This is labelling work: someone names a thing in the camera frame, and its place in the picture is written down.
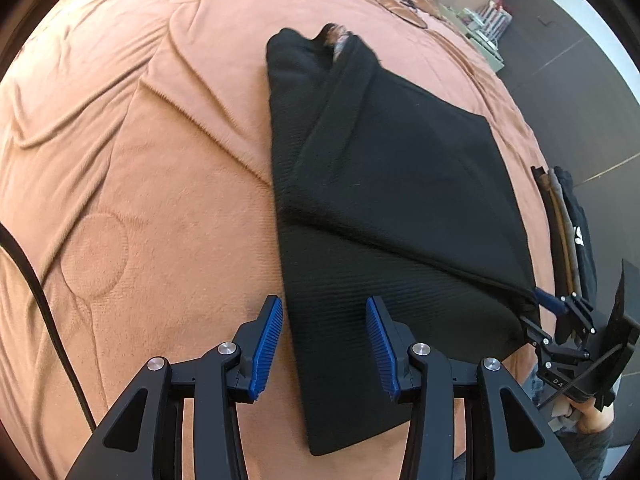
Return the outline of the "person's right hand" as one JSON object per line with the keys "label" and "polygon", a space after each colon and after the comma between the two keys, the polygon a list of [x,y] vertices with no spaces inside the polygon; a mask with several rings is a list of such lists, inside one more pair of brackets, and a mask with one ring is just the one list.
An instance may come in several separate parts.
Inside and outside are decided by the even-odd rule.
{"label": "person's right hand", "polygon": [[614,404],[604,406],[599,410],[596,408],[596,402],[593,399],[589,399],[584,403],[568,399],[568,403],[580,413],[576,427],[583,434],[598,434],[610,428],[614,422]]}

